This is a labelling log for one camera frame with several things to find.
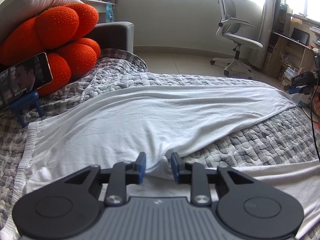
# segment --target metal screw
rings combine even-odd
[[[206,204],[210,201],[210,198],[206,195],[198,195],[195,197],[195,202],[198,204]]]
[[[110,195],[107,197],[106,201],[109,204],[120,204],[122,202],[122,198],[120,196]]]

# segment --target gray sofa armrest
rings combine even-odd
[[[95,40],[102,49],[123,49],[133,53],[134,25],[129,22],[98,23],[85,36]]]

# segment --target orange plush cushion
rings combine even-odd
[[[15,65],[47,51],[53,82],[38,89],[40,96],[53,93],[92,69],[100,56],[97,42],[81,38],[99,19],[90,5],[77,3],[50,8],[24,23],[0,46],[0,63]]]
[[[47,55],[53,81],[38,89],[39,95],[45,96],[67,85],[71,78],[71,70],[66,60],[56,53]]]
[[[0,46],[0,63],[15,65],[80,38],[94,28],[98,18],[97,10],[88,4],[50,8],[25,21],[10,34]]]

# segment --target man on screen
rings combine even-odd
[[[16,66],[15,77],[17,84],[21,90],[26,89],[23,92],[23,95],[42,85],[41,80],[36,78],[35,72],[35,65],[21,64]]]

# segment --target black cable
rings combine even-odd
[[[310,119],[311,119],[311,127],[312,127],[312,135],[313,135],[313,140],[315,142],[315,147],[316,147],[316,152],[317,152],[317,155],[318,155],[318,159],[319,159],[319,162],[320,162],[320,155],[319,155],[319,151],[318,151],[318,147],[317,147],[317,142],[316,142],[316,136],[315,136],[315,128],[313,127],[313,119],[312,119],[312,102],[313,102],[313,97],[315,96],[316,94],[316,91],[318,89],[318,86],[319,86],[319,78],[318,78],[318,73],[317,73],[317,87],[315,89],[315,91],[313,92],[312,94],[312,98],[311,98],[311,103],[310,103]]]

